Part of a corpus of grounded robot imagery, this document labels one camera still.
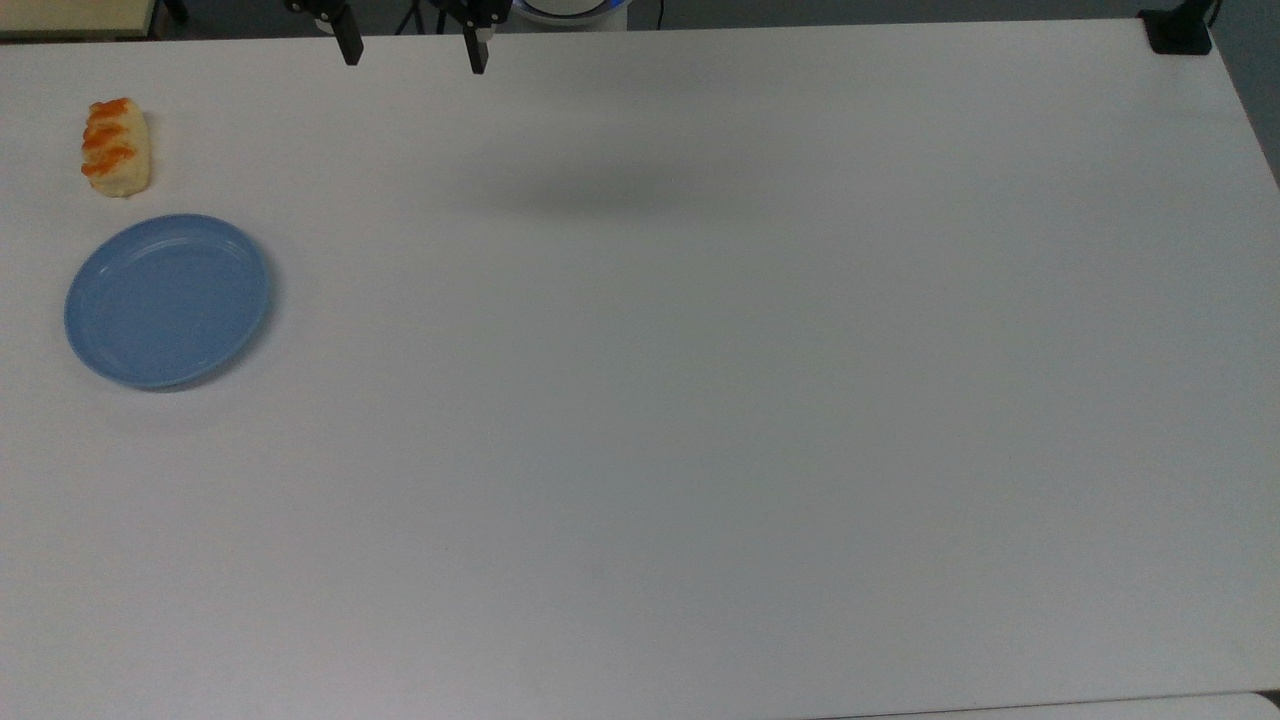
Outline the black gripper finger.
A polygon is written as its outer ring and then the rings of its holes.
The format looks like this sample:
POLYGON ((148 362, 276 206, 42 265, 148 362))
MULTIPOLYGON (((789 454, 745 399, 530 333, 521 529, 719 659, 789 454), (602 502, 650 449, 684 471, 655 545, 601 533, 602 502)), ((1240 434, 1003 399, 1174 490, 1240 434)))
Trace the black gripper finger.
POLYGON ((489 59, 489 42, 509 18, 508 1, 433 1, 436 13, 456 20, 462 32, 474 74, 483 76, 489 59))
POLYGON ((285 0, 285 9, 296 15, 310 17, 321 32, 330 35, 337 41, 346 65, 358 64, 364 54, 364 40, 349 1, 285 0))

